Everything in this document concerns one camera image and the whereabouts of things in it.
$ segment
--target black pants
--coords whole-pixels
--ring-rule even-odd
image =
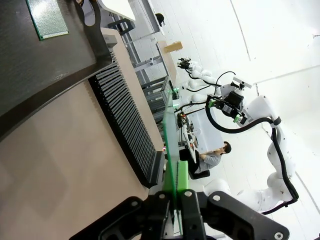
[[[193,160],[188,148],[180,150],[179,156],[181,161],[188,161],[188,170],[194,174],[199,167],[199,152],[197,150],[195,151],[196,163]]]

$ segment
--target screw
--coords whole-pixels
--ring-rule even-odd
[[[274,238],[275,238],[276,240],[281,240],[281,239],[284,238],[284,235],[282,234],[282,232],[279,232],[279,231],[278,231],[278,232],[275,233]]]
[[[215,200],[215,201],[220,201],[220,196],[219,195],[214,195],[213,196],[213,200]]]
[[[191,197],[192,192],[190,192],[190,191],[186,191],[186,192],[184,193],[184,195],[186,195],[187,197]]]

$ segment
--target gray shirt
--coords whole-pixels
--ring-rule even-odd
[[[218,155],[214,152],[208,152],[205,154],[204,160],[199,157],[199,167],[194,172],[195,174],[199,174],[203,171],[212,169],[214,166],[217,166],[220,163],[221,155]]]

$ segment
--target person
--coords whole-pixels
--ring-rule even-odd
[[[193,174],[200,174],[203,171],[207,171],[217,166],[223,154],[228,154],[231,152],[231,145],[224,141],[224,147],[218,148],[214,151],[209,151],[203,154],[195,151],[195,159],[191,156],[188,148],[179,151],[179,156],[181,161],[188,161],[188,170]]]

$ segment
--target bolt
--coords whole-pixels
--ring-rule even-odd
[[[219,195],[214,195],[213,196],[213,200],[215,200],[215,201],[220,201],[220,196]]]
[[[184,193],[184,195],[186,195],[187,197],[190,197],[190,196],[192,195],[192,192],[186,191],[186,192]]]
[[[275,233],[274,238],[275,238],[276,240],[281,240],[281,239],[284,238],[284,235],[282,234],[282,232],[279,232],[279,231],[278,231],[278,232]]]

